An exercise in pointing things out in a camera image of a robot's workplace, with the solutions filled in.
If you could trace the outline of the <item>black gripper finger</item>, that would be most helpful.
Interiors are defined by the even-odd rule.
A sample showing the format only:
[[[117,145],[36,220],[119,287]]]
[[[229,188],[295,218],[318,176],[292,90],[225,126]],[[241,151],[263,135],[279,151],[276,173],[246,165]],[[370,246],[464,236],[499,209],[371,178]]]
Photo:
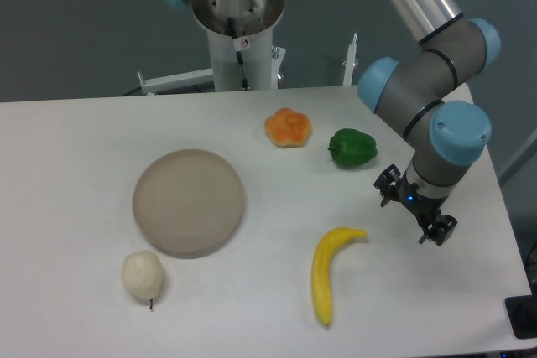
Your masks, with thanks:
[[[399,182],[401,173],[396,165],[389,165],[373,183],[373,187],[379,191],[381,195],[380,207],[385,207],[389,202],[400,202],[399,197]]]
[[[441,246],[449,239],[457,225],[456,218],[451,215],[443,215],[439,211],[433,215],[417,215],[416,220],[423,232],[423,235],[418,240],[419,244],[429,240],[437,246]]]

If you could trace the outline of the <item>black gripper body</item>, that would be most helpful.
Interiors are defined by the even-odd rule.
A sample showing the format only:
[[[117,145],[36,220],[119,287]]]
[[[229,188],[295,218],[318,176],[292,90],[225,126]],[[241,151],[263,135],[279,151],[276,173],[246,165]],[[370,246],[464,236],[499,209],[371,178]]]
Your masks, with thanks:
[[[410,211],[419,224],[432,224],[445,198],[432,198],[419,193],[420,187],[410,183],[407,175],[396,185],[399,202]]]

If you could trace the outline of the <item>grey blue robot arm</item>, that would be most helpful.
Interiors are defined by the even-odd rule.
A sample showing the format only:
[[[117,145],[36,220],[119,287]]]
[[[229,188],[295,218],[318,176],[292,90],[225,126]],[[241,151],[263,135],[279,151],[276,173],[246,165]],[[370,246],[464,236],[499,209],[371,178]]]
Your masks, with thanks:
[[[277,85],[272,31],[284,0],[165,0],[191,5],[206,31],[217,91],[267,90]],[[456,219],[441,206],[490,135],[486,113],[447,96],[486,69],[501,48],[487,21],[467,19],[454,0],[390,0],[417,40],[421,54],[408,64],[389,57],[361,75],[357,94],[412,149],[405,171],[386,168],[375,181],[384,202],[396,201],[417,220],[423,239],[443,244]]]

